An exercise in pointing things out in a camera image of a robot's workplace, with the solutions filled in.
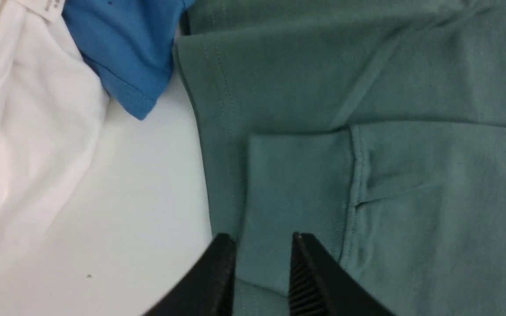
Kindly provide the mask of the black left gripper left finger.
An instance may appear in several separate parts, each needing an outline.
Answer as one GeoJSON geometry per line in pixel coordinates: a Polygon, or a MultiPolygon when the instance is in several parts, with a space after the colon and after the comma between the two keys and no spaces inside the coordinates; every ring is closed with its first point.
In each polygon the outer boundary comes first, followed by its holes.
{"type": "Polygon", "coordinates": [[[194,266],[145,316],[231,316],[236,245],[226,233],[215,236],[194,266]]]}

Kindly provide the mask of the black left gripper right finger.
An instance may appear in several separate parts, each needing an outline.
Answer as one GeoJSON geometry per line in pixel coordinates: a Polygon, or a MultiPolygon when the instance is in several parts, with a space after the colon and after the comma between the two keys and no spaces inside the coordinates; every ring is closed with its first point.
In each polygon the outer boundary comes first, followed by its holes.
{"type": "Polygon", "coordinates": [[[291,252],[288,306],[291,316],[391,316],[316,238],[295,232],[291,252]]]}

